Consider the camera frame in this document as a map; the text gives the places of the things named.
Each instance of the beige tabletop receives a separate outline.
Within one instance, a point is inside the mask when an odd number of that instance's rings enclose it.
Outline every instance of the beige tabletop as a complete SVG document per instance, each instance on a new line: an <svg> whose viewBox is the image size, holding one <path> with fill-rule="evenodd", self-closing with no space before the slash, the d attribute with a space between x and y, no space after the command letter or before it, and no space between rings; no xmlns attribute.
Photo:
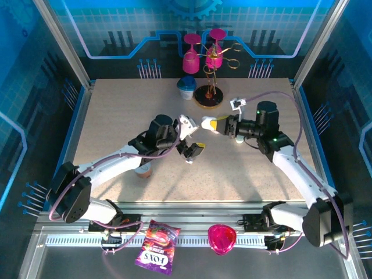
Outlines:
<svg viewBox="0 0 372 279"><path fill-rule="evenodd" d="M285 78L220 78L218 87L225 100L217 109L203 109L195 101L185 101L176 87L177 79L97 80L74 164L104 157L148 129L158 114L176 118L180 114L197 123L203 116L235 114L227 100L249 98L259 93L279 90L292 94ZM206 80L197 80L198 85ZM255 119L259 101L270 100L279 109L280 129L293 142L299 119L289 99L279 95L264 97L246 106L245 118ZM237 144L226 136L199 129L189 143L204 142L206 148L193 164L185 163L177 151L152 161L153 174L139 178L133 171L123 173L92 192L92 196L113 201L272 201L302 200L290 180L258 150ZM303 136L299 151L313 166Z"/></svg>

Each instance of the purple snack bag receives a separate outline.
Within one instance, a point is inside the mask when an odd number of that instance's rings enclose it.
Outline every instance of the purple snack bag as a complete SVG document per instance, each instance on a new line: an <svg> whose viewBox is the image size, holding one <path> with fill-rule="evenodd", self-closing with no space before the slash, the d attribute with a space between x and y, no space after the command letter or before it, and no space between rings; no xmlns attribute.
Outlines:
<svg viewBox="0 0 372 279"><path fill-rule="evenodd" d="M145 241L134 264L166 275L172 274L174 248L180 228L151 220Z"/></svg>

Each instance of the blue wall panel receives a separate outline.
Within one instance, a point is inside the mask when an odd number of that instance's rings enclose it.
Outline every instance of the blue wall panel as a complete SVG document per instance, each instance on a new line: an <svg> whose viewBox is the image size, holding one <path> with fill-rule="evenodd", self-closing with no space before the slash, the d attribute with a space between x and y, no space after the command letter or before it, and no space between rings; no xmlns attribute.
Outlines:
<svg viewBox="0 0 372 279"><path fill-rule="evenodd" d="M312 112L324 108L314 120L335 186L357 206L372 194L371 12L370 1L350 1L303 84Z"/></svg>
<svg viewBox="0 0 372 279"><path fill-rule="evenodd" d="M33 2L0 1L1 278L18 278L80 90Z"/></svg>
<svg viewBox="0 0 372 279"><path fill-rule="evenodd" d="M51 4L91 78L140 78L138 62L146 58L158 60L162 77L182 76L182 56L188 50L183 36L204 35L203 43L209 46L212 28L228 33L225 47L234 42L244 46L241 53L227 54L244 61L241 67L234 71L222 67L220 77L248 77L255 59L275 59L271 77L292 78L333 0L53 0ZM164 31L173 35L159 36ZM203 71L196 76L204 76Z"/></svg>

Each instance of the small bottle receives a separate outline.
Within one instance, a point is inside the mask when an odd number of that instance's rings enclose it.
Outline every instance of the small bottle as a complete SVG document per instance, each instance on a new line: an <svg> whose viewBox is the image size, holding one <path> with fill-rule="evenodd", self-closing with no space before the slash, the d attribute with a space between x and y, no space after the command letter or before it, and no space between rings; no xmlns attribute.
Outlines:
<svg viewBox="0 0 372 279"><path fill-rule="evenodd" d="M177 82L177 88L180 90L182 98L185 100L191 100L196 89L196 81L192 76L182 77Z"/></svg>

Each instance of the robotic arm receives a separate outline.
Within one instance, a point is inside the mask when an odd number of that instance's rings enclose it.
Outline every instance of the robotic arm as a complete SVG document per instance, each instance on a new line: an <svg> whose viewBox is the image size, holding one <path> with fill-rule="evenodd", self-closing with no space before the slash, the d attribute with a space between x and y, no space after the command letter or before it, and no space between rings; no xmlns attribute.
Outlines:
<svg viewBox="0 0 372 279"><path fill-rule="evenodd" d="M244 105L246 105L244 99L231 101L233 110ZM305 199L307 209L285 202L273 202L263 208L260 218L252 218L247 214L244 216L245 231L249 232L255 225L260 225L266 230L283 225L303 232L314 246L329 244L343 237L341 224L330 201L331 197L341 211L346 231L351 234L353 228L351 198L337 193L316 174L296 150L294 152L296 146L287 135L279 131L278 120L279 112L276 104L269 101L258 104L256 120L245 120L239 115L229 115L218 119L203 118L204 129L227 135L230 138L239 136L248 139L255 138L261 153L287 175Z"/></svg>
<svg viewBox="0 0 372 279"><path fill-rule="evenodd" d="M146 132L107 157L80 166L74 166L72 162L61 165L51 182L46 199L51 205L58 204L56 212L66 223L82 218L117 226L125 219L124 214L113 202L90 197L91 190L121 173L164 157L165 152L173 147L188 163L192 163L205 146L196 143L188 146L185 138L197 129L195 122L184 115L175 121L166 115L157 115ZM63 191L69 186L61 199Z"/></svg>

